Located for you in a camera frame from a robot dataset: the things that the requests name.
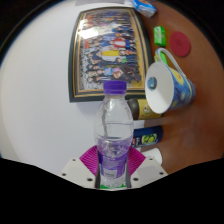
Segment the framed picture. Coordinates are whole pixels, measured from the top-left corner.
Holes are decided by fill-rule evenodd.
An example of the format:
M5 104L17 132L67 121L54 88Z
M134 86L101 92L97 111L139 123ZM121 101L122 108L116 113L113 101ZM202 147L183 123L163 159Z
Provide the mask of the framed picture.
M70 102L101 101L107 80L125 81L126 99L145 98L145 75L152 62L148 36L133 8L83 11L70 47Z

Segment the purple bottle cap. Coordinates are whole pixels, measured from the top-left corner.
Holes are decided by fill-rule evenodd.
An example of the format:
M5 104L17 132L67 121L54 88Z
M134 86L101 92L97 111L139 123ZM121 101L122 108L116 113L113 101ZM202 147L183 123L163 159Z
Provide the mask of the purple bottle cap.
M127 83L119 80L105 81L103 84L104 94L124 95Z

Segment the bottle label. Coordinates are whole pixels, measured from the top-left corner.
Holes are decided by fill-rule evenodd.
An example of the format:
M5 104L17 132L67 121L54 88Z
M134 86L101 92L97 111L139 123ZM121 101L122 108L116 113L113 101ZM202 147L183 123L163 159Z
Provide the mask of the bottle label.
M131 146L134 148L138 148L141 146L153 145L157 142L157 134L143 135L141 137L133 138Z
M125 153L121 157L111 158L102 155L98 151L99 165L101 174L108 179L116 179L121 177L125 172L125 165L127 162L127 155Z
M146 99L138 99L138 104L139 120L147 120L161 117L161 114L156 114L151 110Z

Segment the mug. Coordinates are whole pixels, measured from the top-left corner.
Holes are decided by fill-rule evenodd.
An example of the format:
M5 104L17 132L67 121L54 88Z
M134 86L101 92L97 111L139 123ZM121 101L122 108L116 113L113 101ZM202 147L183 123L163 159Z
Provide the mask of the mug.
M170 58L176 70L163 62L161 52ZM195 87L176 60L164 48L158 48L155 53L158 62L149 67L145 82L146 99L150 108L155 113L162 114L192 103L196 95Z

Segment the plastic water bottle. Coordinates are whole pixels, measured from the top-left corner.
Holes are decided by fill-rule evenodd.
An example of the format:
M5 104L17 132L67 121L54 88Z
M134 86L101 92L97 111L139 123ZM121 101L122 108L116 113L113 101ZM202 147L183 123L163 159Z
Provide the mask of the plastic water bottle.
M133 117L125 100L124 81L105 81L95 120L95 140L101 173L100 188L126 187L126 164L133 138Z

